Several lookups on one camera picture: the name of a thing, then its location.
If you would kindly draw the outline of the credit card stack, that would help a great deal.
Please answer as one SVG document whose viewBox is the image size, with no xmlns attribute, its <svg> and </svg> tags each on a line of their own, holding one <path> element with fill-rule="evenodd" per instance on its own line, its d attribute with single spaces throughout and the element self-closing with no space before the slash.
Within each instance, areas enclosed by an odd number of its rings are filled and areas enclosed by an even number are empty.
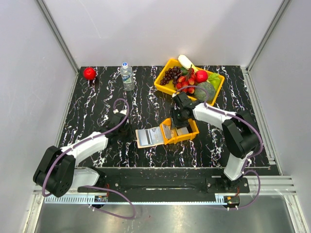
<svg viewBox="0 0 311 233">
<path fill-rule="evenodd" d="M 168 125 L 162 125 L 162 129 L 167 139 L 172 139 L 173 137 L 182 136 L 189 133 L 187 127 L 171 129 L 171 127 Z"/>
</svg>

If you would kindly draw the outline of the white credit card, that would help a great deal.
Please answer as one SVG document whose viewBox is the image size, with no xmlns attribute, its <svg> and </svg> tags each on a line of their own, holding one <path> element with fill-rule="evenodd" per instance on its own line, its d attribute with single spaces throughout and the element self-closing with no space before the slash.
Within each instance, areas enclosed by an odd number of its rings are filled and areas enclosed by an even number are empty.
<svg viewBox="0 0 311 233">
<path fill-rule="evenodd" d="M 142 147 L 150 146 L 151 145 L 151 139 L 149 136 L 149 130 L 143 129 L 143 130 L 137 130 L 137 137 L 139 145 Z"/>
</svg>

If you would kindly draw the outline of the beige leather card holder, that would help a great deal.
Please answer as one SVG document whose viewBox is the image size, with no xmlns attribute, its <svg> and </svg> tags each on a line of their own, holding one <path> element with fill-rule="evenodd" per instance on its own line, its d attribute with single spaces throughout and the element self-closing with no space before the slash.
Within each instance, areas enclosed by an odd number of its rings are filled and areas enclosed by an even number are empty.
<svg viewBox="0 0 311 233">
<path fill-rule="evenodd" d="M 139 149 L 164 144 L 164 138 L 159 126 L 150 129 L 136 130 L 135 132 Z"/>
</svg>

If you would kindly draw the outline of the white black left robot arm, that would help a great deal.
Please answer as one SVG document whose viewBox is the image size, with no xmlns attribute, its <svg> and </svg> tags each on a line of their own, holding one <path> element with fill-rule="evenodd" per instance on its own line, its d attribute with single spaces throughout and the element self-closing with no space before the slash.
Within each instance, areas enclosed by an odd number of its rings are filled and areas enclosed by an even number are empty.
<svg viewBox="0 0 311 233">
<path fill-rule="evenodd" d="M 35 184 L 42 187 L 43 196 L 61 197 L 71 188 L 86 186 L 95 192 L 105 187 L 105 173 L 94 167 L 77 168 L 91 155 L 105 150 L 121 138 L 131 136 L 128 111 L 115 111 L 99 130 L 69 146 L 46 149 L 34 175 Z"/>
</svg>

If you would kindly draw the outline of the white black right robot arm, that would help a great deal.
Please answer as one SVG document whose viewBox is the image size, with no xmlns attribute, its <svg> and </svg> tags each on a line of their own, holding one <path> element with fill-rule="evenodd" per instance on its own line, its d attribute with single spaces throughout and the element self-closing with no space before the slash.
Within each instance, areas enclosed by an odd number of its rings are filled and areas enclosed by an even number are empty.
<svg viewBox="0 0 311 233">
<path fill-rule="evenodd" d="M 187 127 L 192 119 L 211 124 L 223 131 L 230 155 L 218 183 L 224 191 L 234 191 L 243 176 L 246 161 L 256 148 L 262 150 L 263 147 L 262 138 L 250 115 L 215 108 L 201 100 L 192 101 L 184 92 L 173 94 L 173 100 L 177 108 L 171 109 L 172 129 Z"/>
</svg>

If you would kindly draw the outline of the small yellow card bin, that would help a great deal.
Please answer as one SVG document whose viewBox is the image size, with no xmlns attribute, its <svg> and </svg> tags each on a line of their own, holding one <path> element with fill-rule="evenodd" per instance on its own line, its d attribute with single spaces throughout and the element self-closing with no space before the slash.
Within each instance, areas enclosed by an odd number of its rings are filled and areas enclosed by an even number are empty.
<svg viewBox="0 0 311 233">
<path fill-rule="evenodd" d="M 163 136 L 164 145 L 193 140 L 199 134 L 196 122 L 192 119 L 188 120 L 188 125 L 186 127 L 171 129 L 171 119 L 167 118 L 159 127 Z"/>
</svg>

